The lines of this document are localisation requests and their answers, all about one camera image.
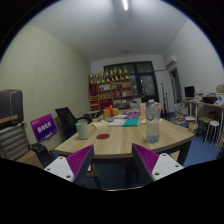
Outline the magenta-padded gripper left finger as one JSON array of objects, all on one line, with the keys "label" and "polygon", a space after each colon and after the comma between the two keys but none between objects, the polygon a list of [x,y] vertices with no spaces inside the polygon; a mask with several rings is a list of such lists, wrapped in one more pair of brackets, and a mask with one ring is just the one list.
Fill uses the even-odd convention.
[{"label": "magenta-padded gripper left finger", "polygon": [[59,156],[45,171],[82,186],[93,156],[94,146],[89,145],[68,157]]}]

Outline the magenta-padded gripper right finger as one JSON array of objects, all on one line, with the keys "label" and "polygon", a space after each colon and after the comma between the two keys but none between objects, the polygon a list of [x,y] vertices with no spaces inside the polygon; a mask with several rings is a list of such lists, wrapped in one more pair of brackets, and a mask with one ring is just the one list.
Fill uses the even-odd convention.
[{"label": "magenta-padded gripper right finger", "polygon": [[157,154],[143,146],[132,144],[132,155],[140,183],[147,185],[175,173],[183,166],[167,153]]}]

